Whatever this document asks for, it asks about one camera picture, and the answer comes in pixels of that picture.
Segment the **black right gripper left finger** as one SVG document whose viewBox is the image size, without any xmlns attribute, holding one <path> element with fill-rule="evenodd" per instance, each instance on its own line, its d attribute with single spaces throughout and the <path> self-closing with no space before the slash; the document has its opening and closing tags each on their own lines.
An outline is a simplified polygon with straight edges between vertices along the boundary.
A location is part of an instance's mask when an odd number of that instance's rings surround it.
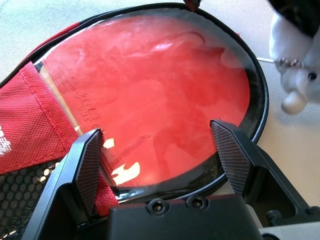
<svg viewBox="0 0 320 240">
<path fill-rule="evenodd" d="M 24 240 L 73 240 L 93 215 L 102 132 L 81 135 L 51 173 L 23 233 Z"/>
</svg>

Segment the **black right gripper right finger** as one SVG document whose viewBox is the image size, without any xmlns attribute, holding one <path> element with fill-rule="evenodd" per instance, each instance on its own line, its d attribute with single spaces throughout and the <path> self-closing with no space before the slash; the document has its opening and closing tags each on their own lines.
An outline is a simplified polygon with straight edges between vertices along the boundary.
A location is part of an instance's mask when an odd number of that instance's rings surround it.
<svg viewBox="0 0 320 240">
<path fill-rule="evenodd" d="M 312 215 L 272 158 L 234 124 L 212 120 L 218 157 L 233 191 L 243 197 L 260 218 Z"/>
</svg>

